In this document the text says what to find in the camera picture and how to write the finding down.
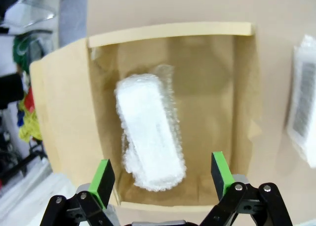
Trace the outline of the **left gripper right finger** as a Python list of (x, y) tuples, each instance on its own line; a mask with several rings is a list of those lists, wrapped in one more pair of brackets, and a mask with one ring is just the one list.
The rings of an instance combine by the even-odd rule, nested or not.
[(211, 156), (211, 175), (219, 203), (201, 226), (231, 226), (240, 214), (249, 215), (257, 226), (293, 225), (276, 184), (253, 187), (244, 175), (232, 175), (222, 152)]

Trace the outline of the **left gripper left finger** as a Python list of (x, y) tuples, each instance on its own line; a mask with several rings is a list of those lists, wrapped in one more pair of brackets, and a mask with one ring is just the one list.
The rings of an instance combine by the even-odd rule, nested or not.
[(78, 226), (87, 222), (90, 226), (111, 226), (104, 213), (115, 183), (115, 174), (109, 159), (101, 160), (88, 190), (80, 191), (67, 199), (63, 195), (51, 197), (42, 226)]

